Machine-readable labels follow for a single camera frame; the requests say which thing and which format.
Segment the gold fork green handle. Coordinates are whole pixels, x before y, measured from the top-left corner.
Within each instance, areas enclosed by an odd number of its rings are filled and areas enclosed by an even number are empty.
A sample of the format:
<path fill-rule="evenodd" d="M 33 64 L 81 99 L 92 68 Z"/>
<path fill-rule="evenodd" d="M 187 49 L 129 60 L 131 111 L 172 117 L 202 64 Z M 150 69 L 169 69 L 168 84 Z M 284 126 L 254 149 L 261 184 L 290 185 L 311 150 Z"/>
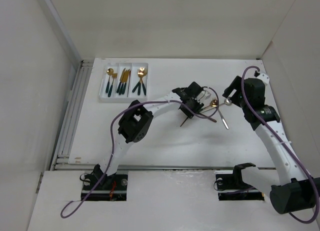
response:
<path fill-rule="evenodd" d="M 132 90 L 132 93 L 134 93 L 137 90 L 137 94 L 140 95 L 141 94 L 141 89 L 143 89 L 143 88 L 142 88 L 142 85 L 140 83 L 140 78 L 139 78 L 137 84 L 134 86 L 134 88 Z"/>
<path fill-rule="evenodd" d="M 142 85 L 143 93 L 146 96 L 147 95 L 147 88 L 146 88 L 146 86 L 144 84 L 143 77 L 145 77 L 148 74 L 148 69 L 146 67 L 141 67 L 141 68 L 138 69 L 138 73 L 137 74 L 139 76 L 139 82 Z"/>

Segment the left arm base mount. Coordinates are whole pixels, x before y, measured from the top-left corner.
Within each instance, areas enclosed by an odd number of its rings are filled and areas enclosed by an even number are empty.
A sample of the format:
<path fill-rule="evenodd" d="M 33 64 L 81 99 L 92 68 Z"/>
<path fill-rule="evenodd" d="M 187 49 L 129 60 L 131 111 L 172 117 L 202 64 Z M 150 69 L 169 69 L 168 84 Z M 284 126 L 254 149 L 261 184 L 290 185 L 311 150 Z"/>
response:
<path fill-rule="evenodd" d="M 85 201 L 108 201 L 122 202 L 127 200 L 128 173 L 121 172 L 112 176 L 107 176 L 103 180 L 103 185 L 98 186 L 86 197 L 90 190 L 94 187 L 97 179 L 93 173 L 83 173 L 79 179 L 82 181 L 82 190 L 80 198 Z"/>

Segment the rose gold knife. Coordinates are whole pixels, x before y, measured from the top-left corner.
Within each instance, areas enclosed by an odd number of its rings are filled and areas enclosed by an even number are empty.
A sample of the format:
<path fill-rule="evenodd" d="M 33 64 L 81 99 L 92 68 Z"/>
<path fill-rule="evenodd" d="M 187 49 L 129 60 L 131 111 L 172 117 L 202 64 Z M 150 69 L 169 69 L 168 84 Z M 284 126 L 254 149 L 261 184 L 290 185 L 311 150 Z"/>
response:
<path fill-rule="evenodd" d="M 132 70 L 129 69 L 128 70 L 127 87 L 126 87 L 127 96 L 129 96 L 129 89 L 130 89 L 130 82 L 131 82 L 131 72 L 132 72 Z"/>

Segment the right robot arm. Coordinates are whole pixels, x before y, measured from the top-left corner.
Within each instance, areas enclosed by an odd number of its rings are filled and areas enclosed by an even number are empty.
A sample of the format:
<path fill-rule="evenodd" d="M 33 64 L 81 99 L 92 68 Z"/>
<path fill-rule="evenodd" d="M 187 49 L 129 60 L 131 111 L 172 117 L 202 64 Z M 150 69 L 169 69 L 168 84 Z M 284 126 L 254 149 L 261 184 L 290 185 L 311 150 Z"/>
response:
<path fill-rule="evenodd" d="M 224 90 L 223 97 L 240 107 L 245 120 L 261 139 L 276 168 L 278 180 L 265 178 L 252 163 L 235 166 L 232 184 L 237 188 L 250 185 L 266 194 L 279 214 L 287 214 L 317 205 L 320 197 L 319 178 L 299 166 L 274 107 L 265 104 L 264 82 L 258 78 L 242 79 L 237 76 Z"/>

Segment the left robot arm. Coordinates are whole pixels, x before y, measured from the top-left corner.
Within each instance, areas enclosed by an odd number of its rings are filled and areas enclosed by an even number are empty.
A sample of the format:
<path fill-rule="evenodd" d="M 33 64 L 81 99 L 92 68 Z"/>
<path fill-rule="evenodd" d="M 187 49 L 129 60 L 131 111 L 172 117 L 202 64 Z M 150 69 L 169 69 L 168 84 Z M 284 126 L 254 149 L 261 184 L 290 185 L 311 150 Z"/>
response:
<path fill-rule="evenodd" d="M 204 104 L 199 101 L 198 96 L 203 91 L 203 87 L 192 82 L 188 87 L 175 88 L 157 100 L 134 100 L 111 122 L 110 156 L 95 165 L 92 172 L 94 183 L 103 190 L 111 186 L 111 176 L 117 172 L 122 158 L 134 143 L 140 142 L 147 135 L 155 118 L 178 109 L 190 119 L 193 116 L 200 117 L 199 111 Z"/>

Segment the silver fork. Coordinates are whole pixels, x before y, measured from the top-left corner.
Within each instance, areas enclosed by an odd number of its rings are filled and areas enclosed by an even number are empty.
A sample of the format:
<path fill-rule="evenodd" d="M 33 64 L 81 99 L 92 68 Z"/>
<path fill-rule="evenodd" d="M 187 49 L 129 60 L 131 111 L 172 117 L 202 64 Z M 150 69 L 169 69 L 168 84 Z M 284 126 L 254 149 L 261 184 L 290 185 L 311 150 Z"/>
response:
<path fill-rule="evenodd" d="M 229 130 L 229 125 L 228 125 L 225 117 L 223 116 L 223 114 L 222 114 L 221 111 L 220 111 L 220 106 L 219 106 L 219 104 L 220 104 L 220 103 L 218 102 L 218 106 L 217 106 L 215 109 L 216 109 L 216 111 L 218 112 L 218 114 L 219 114 L 219 116 L 220 116 L 220 118 L 221 118 L 221 121 L 222 121 L 224 127 L 225 127 L 227 130 Z"/>

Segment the gold knife green handle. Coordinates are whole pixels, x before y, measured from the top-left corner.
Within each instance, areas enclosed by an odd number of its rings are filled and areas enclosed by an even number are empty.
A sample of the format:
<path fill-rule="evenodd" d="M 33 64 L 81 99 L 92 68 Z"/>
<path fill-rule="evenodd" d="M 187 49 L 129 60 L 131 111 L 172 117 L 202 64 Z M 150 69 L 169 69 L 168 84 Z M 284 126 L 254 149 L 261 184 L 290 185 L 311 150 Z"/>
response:
<path fill-rule="evenodd" d="M 126 68 L 124 68 L 124 69 L 122 70 L 122 73 L 121 73 L 121 76 L 120 76 L 120 79 L 119 79 L 119 83 L 118 83 L 118 87 L 117 87 L 117 90 L 116 90 L 116 93 L 117 93 L 117 94 L 120 93 L 120 89 L 121 89 L 121 85 L 122 85 L 122 81 L 123 81 L 125 72 L 126 72 Z"/>
<path fill-rule="evenodd" d="M 124 74 L 124 77 L 123 77 L 123 80 L 122 80 L 122 85 L 120 87 L 120 92 L 119 92 L 120 95 L 124 95 L 125 94 L 126 86 L 127 86 L 127 80 L 128 80 L 128 71 L 129 71 L 129 69 L 125 71 L 125 74 Z"/>

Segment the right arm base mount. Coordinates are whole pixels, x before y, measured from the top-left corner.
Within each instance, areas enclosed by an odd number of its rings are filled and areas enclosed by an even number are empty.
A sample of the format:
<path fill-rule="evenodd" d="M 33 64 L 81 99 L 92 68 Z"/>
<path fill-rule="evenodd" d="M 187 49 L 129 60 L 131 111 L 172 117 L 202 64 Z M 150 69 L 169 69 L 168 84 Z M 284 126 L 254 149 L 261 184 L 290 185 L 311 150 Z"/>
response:
<path fill-rule="evenodd" d="M 219 201 L 264 201 L 264 194 L 242 181 L 234 170 L 216 170 L 213 188 Z"/>

